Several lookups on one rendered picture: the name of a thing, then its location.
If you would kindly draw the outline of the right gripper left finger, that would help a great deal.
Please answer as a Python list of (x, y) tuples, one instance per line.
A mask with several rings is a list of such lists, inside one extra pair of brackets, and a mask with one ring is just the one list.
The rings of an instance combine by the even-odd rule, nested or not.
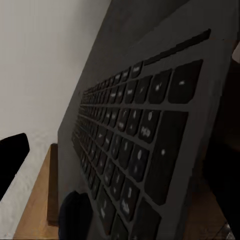
[(30, 152), (25, 133), (0, 139), (0, 201)]

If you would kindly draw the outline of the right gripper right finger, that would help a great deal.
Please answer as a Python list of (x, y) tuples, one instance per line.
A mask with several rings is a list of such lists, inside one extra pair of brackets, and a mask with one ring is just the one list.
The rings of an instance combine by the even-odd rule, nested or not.
[(240, 152), (210, 137), (203, 173), (236, 240), (240, 240)]

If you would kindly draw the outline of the mouse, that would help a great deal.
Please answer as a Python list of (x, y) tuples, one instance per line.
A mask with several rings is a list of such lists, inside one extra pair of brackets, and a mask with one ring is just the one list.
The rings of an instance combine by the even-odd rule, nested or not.
[(80, 214), (82, 199), (77, 191), (71, 192), (63, 201), (59, 215), (58, 237), (59, 240), (75, 240)]

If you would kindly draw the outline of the keyboard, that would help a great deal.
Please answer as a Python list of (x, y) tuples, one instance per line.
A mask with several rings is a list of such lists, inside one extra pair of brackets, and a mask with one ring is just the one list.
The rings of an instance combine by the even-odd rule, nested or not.
[(102, 240), (184, 240), (240, 28), (189, 0), (86, 84), (71, 143)]

